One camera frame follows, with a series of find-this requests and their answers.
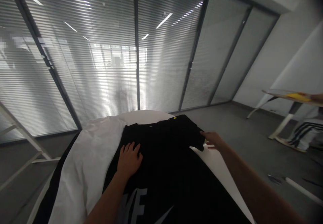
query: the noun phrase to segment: white round table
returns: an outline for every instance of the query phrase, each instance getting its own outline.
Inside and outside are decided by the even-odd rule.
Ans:
[[[150,124],[150,123],[156,123],[161,120],[168,120],[171,117],[174,117],[174,115],[160,112],[160,111],[152,111],[152,110],[140,110],[140,111],[131,111],[122,113],[120,115],[117,115],[121,120],[124,120],[127,125],[132,125],[135,123],[138,124]],[[224,188],[228,191],[232,199],[236,202],[236,204],[239,206],[241,211],[246,215],[246,217],[250,220],[251,223],[254,224],[253,217],[245,204],[221,154],[217,150],[209,150],[207,148],[207,145],[204,146],[204,151],[201,152],[198,149],[191,147],[191,149],[203,160],[203,162],[209,167],[209,169],[212,171],[212,173],[217,177],[217,179],[220,181],[220,183],[224,186]],[[51,177],[48,179],[47,183],[45,184],[44,188],[42,189],[34,208],[29,216],[27,224],[31,224],[33,222],[33,219],[35,218],[35,215],[37,213],[37,210],[39,208],[39,205],[44,198],[44,195],[48,189],[49,182],[51,180]]]

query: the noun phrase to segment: white cloth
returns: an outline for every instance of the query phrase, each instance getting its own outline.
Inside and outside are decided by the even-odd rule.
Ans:
[[[82,224],[102,195],[105,176],[126,122],[89,121],[64,162],[50,224]]]

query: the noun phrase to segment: glass wall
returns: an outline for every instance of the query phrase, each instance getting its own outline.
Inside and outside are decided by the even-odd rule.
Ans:
[[[14,0],[0,4],[0,101],[34,136],[77,129]],[[0,114],[0,131],[9,126]]]
[[[134,0],[26,0],[76,114],[137,110]]]
[[[76,129],[17,5],[0,1],[0,101],[34,136]],[[22,1],[83,127],[137,110],[137,77],[141,110],[231,100],[277,19],[240,0],[138,0],[138,21],[135,0]]]
[[[277,16],[252,9],[211,104],[233,99],[276,19]]]
[[[178,111],[202,4],[138,0],[141,110]]]
[[[182,109],[206,106],[249,5],[209,0]]]

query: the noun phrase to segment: right hand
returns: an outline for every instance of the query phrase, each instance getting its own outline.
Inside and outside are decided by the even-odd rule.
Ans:
[[[220,147],[225,145],[225,142],[221,139],[219,134],[217,134],[216,132],[200,132],[200,133],[205,137],[206,140],[209,141],[206,143],[207,145],[213,145],[212,147],[208,147],[208,149],[219,150]]]

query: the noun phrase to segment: hand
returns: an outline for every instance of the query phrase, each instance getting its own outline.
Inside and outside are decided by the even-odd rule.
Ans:
[[[323,102],[323,94],[311,95],[310,98],[317,102]]]
[[[219,150],[220,147],[226,145],[225,142],[219,136],[219,134],[217,134],[216,132],[200,132],[200,133],[205,137],[206,140],[209,141],[206,144],[212,146],[212,147],[208,147],[208,149]]]
[[[143,157],[141,153],[139,153],[139,158],[137,157],[140,144],[135,149],[134,145],[135,142],[132,142],[132,144],[128,143],[126,146],[123,145],[120,150],[117,172],[127,179],[137,172]]]

